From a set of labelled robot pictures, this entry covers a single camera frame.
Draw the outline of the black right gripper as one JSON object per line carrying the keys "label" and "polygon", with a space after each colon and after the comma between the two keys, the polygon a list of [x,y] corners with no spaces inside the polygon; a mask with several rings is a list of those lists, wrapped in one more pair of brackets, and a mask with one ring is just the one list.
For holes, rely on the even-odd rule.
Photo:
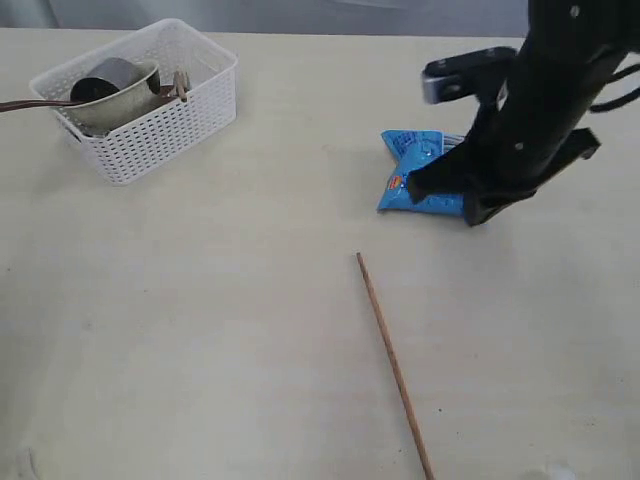
{"label": "black right gripper", "polygon": [[577,126],[600,91],[598,51],[477,51],[465,76],[480,103],[473,127],[465,142],[408,174],[414,204],[462,194],[465,223],[479,226],[599,148]]}

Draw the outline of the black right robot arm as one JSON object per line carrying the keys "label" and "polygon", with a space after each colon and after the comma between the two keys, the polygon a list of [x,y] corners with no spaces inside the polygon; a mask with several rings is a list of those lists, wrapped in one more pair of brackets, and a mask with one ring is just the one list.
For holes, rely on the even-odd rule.
{"label": "black right robot arm", "polygon": [[457,194],[463,218],[481,225],[531,198],[600,143],[577,125],[638,99],[596,98],[609,84],[638,71],[620,65],[639,50],[636,1],[531,1],[520,49],[495,47],[428,63],[421,79],[430,104],[473,96],[479,109],[465,139],[410,172],[413,202]]}

